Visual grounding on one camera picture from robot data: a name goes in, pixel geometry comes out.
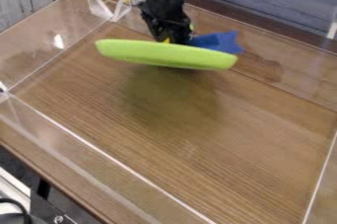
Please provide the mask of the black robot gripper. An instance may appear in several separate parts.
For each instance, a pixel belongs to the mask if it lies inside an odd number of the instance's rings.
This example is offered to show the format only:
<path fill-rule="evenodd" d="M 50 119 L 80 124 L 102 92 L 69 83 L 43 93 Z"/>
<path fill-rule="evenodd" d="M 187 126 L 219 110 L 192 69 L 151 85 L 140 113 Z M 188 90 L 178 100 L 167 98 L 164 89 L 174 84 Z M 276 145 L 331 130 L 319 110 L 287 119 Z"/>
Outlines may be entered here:
<path fill-rule="evenodd" d="M 182 27 L 191 24 L 191 19 L 183 10 L 184 0 L 146 0 L 140 4 L 142 16 L 156 41 L 188 44 L 192 29 Z"/>

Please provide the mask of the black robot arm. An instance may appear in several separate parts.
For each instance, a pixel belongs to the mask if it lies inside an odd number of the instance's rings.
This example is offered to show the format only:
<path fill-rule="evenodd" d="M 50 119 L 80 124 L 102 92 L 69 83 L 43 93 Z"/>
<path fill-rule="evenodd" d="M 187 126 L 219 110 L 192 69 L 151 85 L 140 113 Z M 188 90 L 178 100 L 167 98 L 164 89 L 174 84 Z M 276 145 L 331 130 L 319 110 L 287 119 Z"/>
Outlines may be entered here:
<path fill-rule="evenodd" d="M 191 19 L 184 12 L 186 0 L 144 0 L 142 17 L 159 42 L 187 44 L 192 37 Z"/>

